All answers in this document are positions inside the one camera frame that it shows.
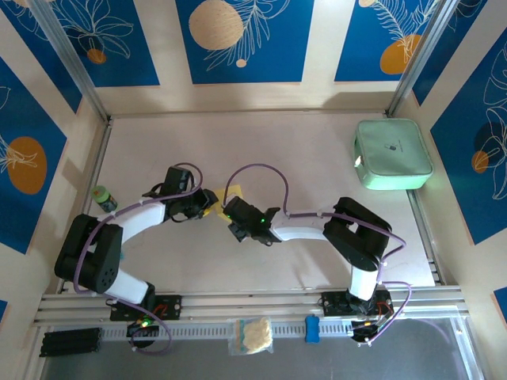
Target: mint green box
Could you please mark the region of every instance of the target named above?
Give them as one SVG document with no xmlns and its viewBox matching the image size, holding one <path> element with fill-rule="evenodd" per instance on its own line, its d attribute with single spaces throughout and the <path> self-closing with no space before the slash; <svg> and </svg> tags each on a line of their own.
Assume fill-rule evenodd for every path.
<svg viewBox="0 0 507 380">
<path fill-rule="evenodd" d="M 365 188 L 420 188 L 433 174 L 419 126 L 408 119 L 364 120 L 354 139 L 357 176 Z"/>
</svg>

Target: orange circle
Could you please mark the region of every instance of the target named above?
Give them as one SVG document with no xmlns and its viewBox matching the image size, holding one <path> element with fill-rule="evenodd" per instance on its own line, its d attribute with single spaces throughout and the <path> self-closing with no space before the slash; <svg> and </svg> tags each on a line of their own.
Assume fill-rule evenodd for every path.
<svg viewBox="0 0 507 380">
<path fill-rule="evenodd" d="M 483 174 L 488 169 L 490 156 L 482 150 L 475 152 L 472 157 L 472 168 L 479 174 Z"/>
<path fill-rule="evenodd" d="M 88 52 L 86 53 L 86 56 L 90 61 L 96 63 L 97 65 L 105 63 L 105 60 L 107 59 L 104 52 L 98 49 L 89 49 Z"/>
<path fill-rule="evenodd" d="M 7 171 L 13 186 L 28 195 L 37 194 L 44 185 L 48 163 L 44 148 L 31 137 L 18 137 L 9 144 Z"/>
<path fill-rule="evenodd" d="M 402 74 L 420 39 L 418 34 L 411 34 L 389 45 L 380 58 L 380 70 L 386 74 Z"/>
</svg>

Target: white line drawing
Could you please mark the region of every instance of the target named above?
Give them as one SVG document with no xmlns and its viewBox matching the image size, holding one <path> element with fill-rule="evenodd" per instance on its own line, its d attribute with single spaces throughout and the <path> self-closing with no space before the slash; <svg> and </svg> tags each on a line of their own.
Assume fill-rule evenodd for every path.
<svg viewBox="0 0 507 380">
<path fill-rule="evenodd" d="M 4 108 L 7 101 L 9 100 L 9 94 L 9 87 L 0 86 L 0 111 L 2 108 Z M 36 168 L 37 164 L 33 162 L 36 157 L 37 153 L 27 155 L 11 148 L 0 135 L 0 173 L 3 173 L 9 166 L 15 168 L 16 164 L 23 164 Z"/>
<path fill-rule="evenodd" d="M 370 6 L 377 12 L 380 25 L 389 31 L 393 41 L 403 46 L 403 60 L 408 63 L 417 46 L 415 37 L 428 23 L 439 1 L 428 0 L 423 6 L 419 0 L 412 13 L 405 7 L 405 0 L 360 0 L 360 5 Z"/>
<path fill-rule="evenodd" d="M 507 43 L 498 52 L 487 80 L 483 102 L 491 136 L 472 158 L 477 173 L 493 169 L 494 200 L 507 196 Z"/>
<path fill-rule="evenodd" d="M 14 0 L 3 0 L 20 24 L 42 40 L 47 40 L 28 8 Z M 132 33 L 134 25 L 109 16 L 109 0 L 55 0 L 49 3 L 68 37 L 77 43 L 88 59 L 102 64 L 105 51 L 130 58 L 131 51 L 121 39 Z"/>
<path fill-rule="evenodd" d="M 221 63 L 245 67 L 262 48 L 263 40 L 269 41 L 268 20 L 283 13 L 291 0 L 281 1 L 206 0 L 199 4 L 190 16 L 189 27 L 194 40 L 208 50 L 204 58 L 210 61 L 207 71 Z"/>
<path fill-rule="evenodd" d="M 447 23 L 447 26 L 453 31 L 456 31 L 456 26 L 458 25 L 458 20 L 460 18 L 470 18 L 473 17 L 483 0 L 461 0 L 456 6 L 456 10 L 451 16 L 451 20 Z"/>
</svg>

